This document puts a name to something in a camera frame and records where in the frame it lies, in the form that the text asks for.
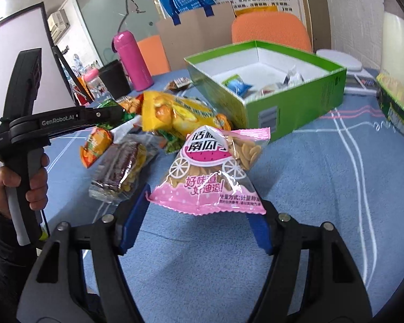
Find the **left hand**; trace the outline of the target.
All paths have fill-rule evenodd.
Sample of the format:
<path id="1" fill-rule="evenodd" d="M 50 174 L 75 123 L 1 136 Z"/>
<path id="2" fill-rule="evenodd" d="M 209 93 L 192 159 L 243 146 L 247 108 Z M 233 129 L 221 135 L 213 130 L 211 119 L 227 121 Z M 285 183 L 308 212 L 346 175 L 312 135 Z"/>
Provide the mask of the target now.
<path id="1" fill-rule="evenodd" d="M 26 193 L 26 200 L 34 211 L 43 210 L 48 202 L 48 174 L 46 167 L 49 165 L 49 157 L 43 154 L 41 157 L 41 168 L 30 180 L 30 190 Z M 0 214 L 10 219 L 11 214 L 8 207 L 6 188 L 16 188 L 20 185 L 21 177 L 8 167 L 0 167 Z"/>

